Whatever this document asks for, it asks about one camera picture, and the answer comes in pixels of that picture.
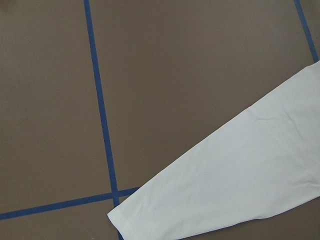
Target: white sleeve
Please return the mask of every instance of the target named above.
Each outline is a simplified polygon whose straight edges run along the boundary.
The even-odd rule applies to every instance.
[[[108,217],[125,240],[178,240],[319,196],[320,62],[199,142]]]

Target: blue tape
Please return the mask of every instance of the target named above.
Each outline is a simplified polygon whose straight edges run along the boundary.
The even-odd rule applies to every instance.
[[[119,197],[129,196],[129,195],[133,194],[135,191],[137,191],[138,189],[139,189],[139,187],[121,190],[121,191],[119,191]]]
[[[303,11],[301,3],[300,3],[300,0],[294,0],[294,4],[295,4],[295,8],[296,8],[296,10],[298,12],[298,15],[299,15],[299,18],[300,18],[300,22],[301,22],[302,27],[303,27],[303,31],[304,31],[306,40],[308,41],[308,45],[309,45],[309,49],[311,51],[311,55],[312,55],[313,61],[316,63],[316,62],[319,61],[317,50],[315,48],[314,41],[312,40],[312,36],[311,36],[310,30],[309,30],[309,27],[308,27],[308,24],[307,24],[307,20],[306,20],[305,15],[304,15],[304,11]]]
[[[116,207],[120,204],[119,196],[118,196],[118,186],[117,186],[114,158],[111,150],[107,114],[106,114],[105,101],[104,101],[104,95],[103,95],[101,78],[100,78],[98,55],[96,50],[96,41],[95,41],[95,35],[94,35],[94,27],[92,24],[89,0],[84,0],[84,9],[85,9],[86,26],[88,30],[88,36],[89,36],[89,44],[90,44],[90,51],[91,51],[96,95],[98,98],[98,106],[99,106],[100,120],[101,120],[101,126],[102,126],[104,148],[105,148],[105,154],[106,154],[106,160],[107,160],[109,178],[110,178],[110,184],[111,184],[112,199],[113,199],[113,205],[114,207]]]
[[[108,200],[112,198],[113,196],[112,196],[112,193],[110,192],[110,193],[104,193],[104,194],[95,195],[95,196],[88,196],[88,197],[83,197],[83,198],[69,200],[69,201],[62,201],[62,202],[53,203],[53,204],[44,205],[44,206],[27,208],[27,209],[18,210],[18,211],[11,211],[6,213],[1,213],[0,220],[12,219],[12,218],[31,215],[31,214],[39,214],[39,213],[49,212],[49,211],[58,210],[58,209],[65,209],[69,207],[95,203],[95,202]]]

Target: brown floor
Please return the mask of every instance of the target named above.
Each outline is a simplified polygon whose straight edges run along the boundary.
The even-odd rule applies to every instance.
[[[320,3],[301,5],[320,53]],[[313,63],[293,0],[92,0],[91,14],[119,190]],[[109,193],[83,2],[3,0],[0,32],[0,214]],[[117,240],[112,208],[2,220],[0,239]],[[318,240],[319,226],[318,198],[188,239]]]

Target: floor tile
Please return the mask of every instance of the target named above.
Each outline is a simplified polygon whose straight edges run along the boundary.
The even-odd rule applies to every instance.
[[[293,1],[96,0],[91,11],[119,189],[313,63]]]
[[[0,213],[110,192],[83,2],[0,19]]]

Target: painter's tape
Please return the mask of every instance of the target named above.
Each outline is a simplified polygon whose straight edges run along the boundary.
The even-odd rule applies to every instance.
[[[309,49],[311,51],[313,61],[316,63],[319,61],[317,50],[315,48],[314,41],[312,40],[312,36],[311,36],[310,30],[309,30],[309,27],[307,24],[307,20],[306,20],[304,11],[303,11],[301,3],[300,3],[300,0],[294,0],[294,4],[295,4],[296,10],[298,12],[298,15],[299,15],[302,27],[303,27],[303,31],[304,31],[306,40],[308,41],[308,45],[309,45]]]
[[[107,164],[108,164],[111,191],[113,193],[112,199],[113,199],[113,205],[114,205],[114,207],[116,207],[120,204],[119,197],[117,194],[118,193],[118,186],[117,186],[114,159],[113,159],[113,154],[112,154],[112,150],[111,150],[111,142],[110,142],[110,135],[109,135],[109,128],[108,128],[106,107],[105,107],[104,95],[103,95],[101,78],[100,78],[98,55],[97,55],[97,49],[96,49],[94,27],[92,24],[92,17],[91,17],[90,1],[89,0],[84,0],[84,9],[85,9],[86,26],[87,26],[87,30],[88,30],[88,36],[89,36],[89,44],[90,44],[90,51],[91,51],[95,89],[96,89],[96,95],[98,98],[98,106],[99,106],[100,120],[101,120],[101,126],[102,126],[104,148],[105,148],[106,160],[107,160]]]
[[[1,213],[0,220],[12,219],[12,218],[31,215],[31,214],[39,214],[39,213],[49,212],[52,210],[65,209],[65,208],[79,206],[83,204],[100,202],[100,201],[108,200],[112,198],[113,198],[112,193],[109,192],[109,193],[104,193],[104,194],[95,195],[95,196],[88,196],[88,197],[83,197],[83,198],[69,200],[69,201],[62,201],[62,202],[53,203],[53,204],[44,205],[44,206],[36,206],[36,207],[22,209],[18,211]]]
[[[126,190],[121,190],[121,191],[118,192],[118,195],[119,195],[119,197],[129,196],[131,194],[134,194],[138,189],[139,189],[139,187],[134,187],[134,188],[126,189]]]

